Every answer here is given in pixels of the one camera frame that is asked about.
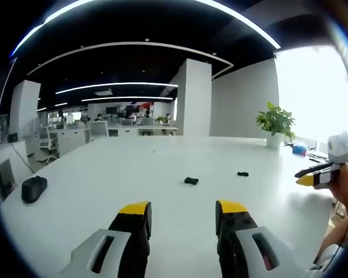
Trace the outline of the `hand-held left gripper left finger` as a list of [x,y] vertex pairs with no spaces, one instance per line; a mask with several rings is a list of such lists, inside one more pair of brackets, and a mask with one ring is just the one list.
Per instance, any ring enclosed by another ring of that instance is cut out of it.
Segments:
[[150,202],[123,207],[108,229],[99,229],[72,251],[57,277],[145,277],[151,227]]

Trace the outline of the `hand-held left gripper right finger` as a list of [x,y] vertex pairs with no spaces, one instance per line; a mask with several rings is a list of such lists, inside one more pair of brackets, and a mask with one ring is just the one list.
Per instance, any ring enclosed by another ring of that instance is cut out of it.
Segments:
[[217,253],[223,277],[301,277],[302,266],[289,246],[257,226],[241,203],[215,204]]

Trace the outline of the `person's right hand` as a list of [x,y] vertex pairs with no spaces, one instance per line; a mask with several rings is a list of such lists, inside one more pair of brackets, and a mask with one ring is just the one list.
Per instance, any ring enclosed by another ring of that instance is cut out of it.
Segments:
[[348,166],[340,166],[339,178],[329,184],[329,189],[336,200],[340,201],[348,212]]

